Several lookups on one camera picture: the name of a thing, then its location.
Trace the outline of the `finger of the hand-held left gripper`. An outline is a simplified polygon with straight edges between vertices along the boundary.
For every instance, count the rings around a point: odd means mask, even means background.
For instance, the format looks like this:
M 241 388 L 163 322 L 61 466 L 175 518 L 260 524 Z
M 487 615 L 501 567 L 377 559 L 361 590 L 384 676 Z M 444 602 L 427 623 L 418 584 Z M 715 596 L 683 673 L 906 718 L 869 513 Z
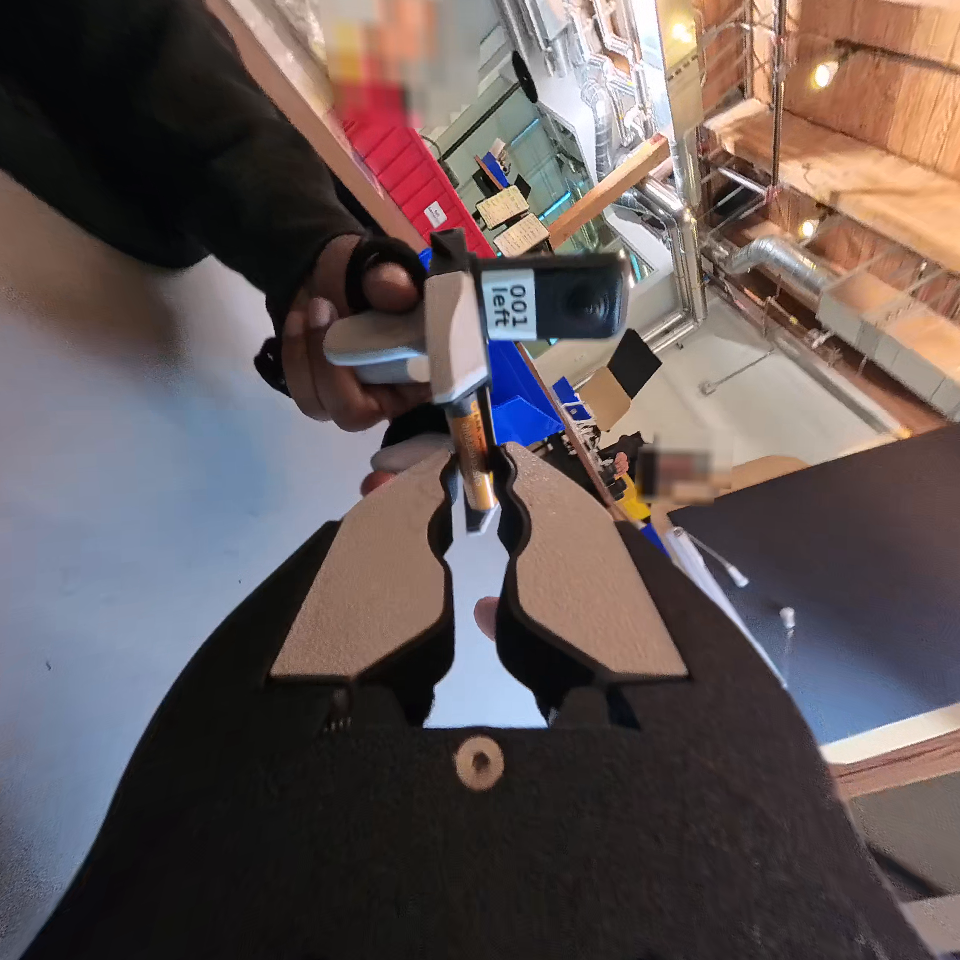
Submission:
M 451 271 L 428 277 L 423 307 L 433 402 L 449 406 L 491 377 L 473 276 Z
M 477 408 L 483 428 L 486 472 L 490 477 L 497 477 L 498 443 L 490 400 L 490 384 L 484 384 L 478 388 Z

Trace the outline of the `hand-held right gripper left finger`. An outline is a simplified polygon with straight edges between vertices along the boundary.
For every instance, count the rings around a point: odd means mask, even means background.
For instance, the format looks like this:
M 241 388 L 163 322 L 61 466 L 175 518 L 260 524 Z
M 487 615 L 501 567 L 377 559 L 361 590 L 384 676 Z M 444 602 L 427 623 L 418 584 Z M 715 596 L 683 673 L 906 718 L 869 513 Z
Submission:
M 270 666 L 284 694 L 328 694 L 346 715 L 389 700 L 424 724 L 455 654 L 450 482 L 439 450 L 340 521 Z

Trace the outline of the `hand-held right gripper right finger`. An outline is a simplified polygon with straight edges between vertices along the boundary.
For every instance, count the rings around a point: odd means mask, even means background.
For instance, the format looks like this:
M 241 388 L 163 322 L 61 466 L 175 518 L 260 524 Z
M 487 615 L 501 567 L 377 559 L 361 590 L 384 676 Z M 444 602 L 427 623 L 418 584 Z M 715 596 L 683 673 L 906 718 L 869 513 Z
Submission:
M 558 719 L 574 690 L 612 693 L 690 679 L 629 549 L 649 546 L 582 486 L 526 447 L 496 450 L 508 554 L 496 648 L 540 712 Z

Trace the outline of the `blue plastic bin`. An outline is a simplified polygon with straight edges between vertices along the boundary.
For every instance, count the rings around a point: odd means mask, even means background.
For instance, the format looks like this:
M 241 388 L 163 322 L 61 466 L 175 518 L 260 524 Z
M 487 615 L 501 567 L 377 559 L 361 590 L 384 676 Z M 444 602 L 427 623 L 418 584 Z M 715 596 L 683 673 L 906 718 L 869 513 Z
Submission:
M 582 402 L 579 393 L 574 390 L 566 377 L 558 378 L 552 387 L 564 414 L 573 422 L 591 422 L 594 414 L 590 407 Z
M 525 346 L 541 339 L 558 339 L 549 330 L 546 268 L 533 266 L 533 258 L 518 264 L 501 258 L 482 258 L 467 249 L 459 229 L 432 234 L 430 250 L 420 260 L 427 279 L 451 272 L 472 275 L 479 314 L 486 336 L 490 368 L 489 399 L 496 441 L 515 441 L 524 447 L 561 430 L 562 423 L 520 358 L 514 344 Z

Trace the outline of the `yellow black battery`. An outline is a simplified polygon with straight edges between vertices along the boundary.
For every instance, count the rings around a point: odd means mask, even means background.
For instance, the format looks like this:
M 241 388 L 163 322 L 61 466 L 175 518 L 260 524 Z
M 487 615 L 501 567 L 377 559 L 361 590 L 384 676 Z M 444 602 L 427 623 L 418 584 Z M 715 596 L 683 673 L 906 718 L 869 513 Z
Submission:
M 498 507 L 498 497 L 478 391 L 445 405 L 444 414 L 462 476 L 466 503 L 476 514 L 488 514 Z

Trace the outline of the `person's left forearm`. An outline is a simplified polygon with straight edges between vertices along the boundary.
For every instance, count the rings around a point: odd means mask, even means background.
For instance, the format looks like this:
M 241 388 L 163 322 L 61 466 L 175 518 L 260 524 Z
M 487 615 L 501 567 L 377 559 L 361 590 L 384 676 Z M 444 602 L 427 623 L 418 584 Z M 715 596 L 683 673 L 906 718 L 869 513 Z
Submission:
M 280 327 L 311 277 L 360 310 L 363 236 L 318 152 L 203 2 L 2 2 L 2 171 L 88 234 L 165 269 L 213 257 Z

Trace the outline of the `black wood-framed board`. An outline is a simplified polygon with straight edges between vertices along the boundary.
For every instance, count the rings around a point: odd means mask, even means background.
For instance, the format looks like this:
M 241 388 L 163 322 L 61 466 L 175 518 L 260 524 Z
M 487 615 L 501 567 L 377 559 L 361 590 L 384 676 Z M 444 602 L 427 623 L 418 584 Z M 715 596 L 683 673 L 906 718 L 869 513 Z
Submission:
M 627 328 L 605 366 L 597 368 L 578 389 L 595 426 L 608 433 L 630 412 L 640 391 L 654 377 L 662 361 L 640 334 Z
M 710 503 L 656 503 L 704 557 L 847 799 L 958 774 L 959 427 L 816 465 L 766 456 Z

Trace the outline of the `long wooden table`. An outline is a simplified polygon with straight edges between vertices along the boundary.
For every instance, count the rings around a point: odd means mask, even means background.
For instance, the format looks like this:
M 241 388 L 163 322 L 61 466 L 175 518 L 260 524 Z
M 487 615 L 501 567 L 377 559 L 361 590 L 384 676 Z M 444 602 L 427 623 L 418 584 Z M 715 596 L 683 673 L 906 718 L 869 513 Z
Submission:
M 572 420 L 570 416 L 567 415 L 566 408 L 558 400 L 555 390 L 545 383 L 544 378 L 542 378 L 538 372 L 533 359 L 529 355 L 525 344 L 523 342 L 519 342 L 515 343 L 514 346 L 517 350 L 519 358 L 525 364 L 525 367 L 530 372 L 532 378 L 534 378 L 534 382 L 536 383 L 537 387 L 546 396 L 547 401 L 550 402 L 551 408 L 560 418 L 563 427 L 563 434 L 565 438 L 568 439 L 571 449 L 574 450 L 578 458 L 578 462 L 581 463 L 584 473 L 589 478 L 590 489 L 596 493 L 597 498 L 604 505 L 606 512 L 615 522 L 627 522 L 631 524 L 642 534 L 643 537 L 645 537 L 645 539 L 659 549 L 659 551 L 666 556 L 668 560 L 673 561 L 672 555 L 667 550 L 665 544 L 662 542 L 653 525 L 647 522 L 631 520 L 629 514 L 622 510 L 620 503 L 618 503 L 618 501 L 611 496 L 598 467 L 594 464 L 592 451 L 589 450 L 582 441 L 577 422 Z

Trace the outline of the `wooden support column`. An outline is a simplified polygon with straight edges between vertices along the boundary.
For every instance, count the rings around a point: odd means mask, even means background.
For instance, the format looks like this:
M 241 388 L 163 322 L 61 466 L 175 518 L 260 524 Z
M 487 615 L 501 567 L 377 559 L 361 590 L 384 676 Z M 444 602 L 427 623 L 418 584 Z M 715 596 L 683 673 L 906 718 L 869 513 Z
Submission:
M 601 179 L 548 228 L 551 249 L 556 252 L 583 226 L 594 221 L 630 189 L 639 186 L 670 156 L 666 137 L 657 134 L 645 141 L 620 166 Z

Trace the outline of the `black floor lamp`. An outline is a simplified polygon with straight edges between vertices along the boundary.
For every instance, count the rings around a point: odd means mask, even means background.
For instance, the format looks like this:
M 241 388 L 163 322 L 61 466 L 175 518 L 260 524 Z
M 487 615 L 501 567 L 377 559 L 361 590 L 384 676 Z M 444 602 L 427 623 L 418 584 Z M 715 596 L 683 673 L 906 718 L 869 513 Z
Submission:
M 517 92 L 521 91 L 527 101 L 533 105 L 539 101 L 536 82 L 526 61 L 519 52 L 513 52 L 511 54 L 511 66 L 515 74 L 514 83 L 511 84 L 496 101 L 490 104 L 460 137 L 439 153 L 439 163 L 445 163 L 457 150 L 465 145 Z

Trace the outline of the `silver vertical duct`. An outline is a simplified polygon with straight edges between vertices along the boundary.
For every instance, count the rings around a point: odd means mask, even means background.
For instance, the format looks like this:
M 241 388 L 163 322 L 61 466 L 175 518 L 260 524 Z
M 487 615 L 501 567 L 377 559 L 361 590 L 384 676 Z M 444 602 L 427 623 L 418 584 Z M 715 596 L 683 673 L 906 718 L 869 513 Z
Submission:
M 621 190 L 601 213 L 651 270 L 631 288 L 628 327 L 661 354 L 709 315 L 696 218 L 673 188 L 650 175 Z

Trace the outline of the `silver ventilation duct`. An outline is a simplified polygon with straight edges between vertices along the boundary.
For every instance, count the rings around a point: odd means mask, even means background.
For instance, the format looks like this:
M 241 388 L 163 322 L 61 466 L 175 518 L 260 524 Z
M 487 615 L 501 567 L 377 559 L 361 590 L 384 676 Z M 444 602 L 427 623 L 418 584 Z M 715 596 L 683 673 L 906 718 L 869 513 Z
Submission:
M 838 338 L 916 399 L 958 423 L 958 322 L 911 289 L 895 288 L 870 266 L 839 273 L 776 236 L 732 249 L 722 268 L 737 276 L 765 269 L 807 295 L 827 337 Z

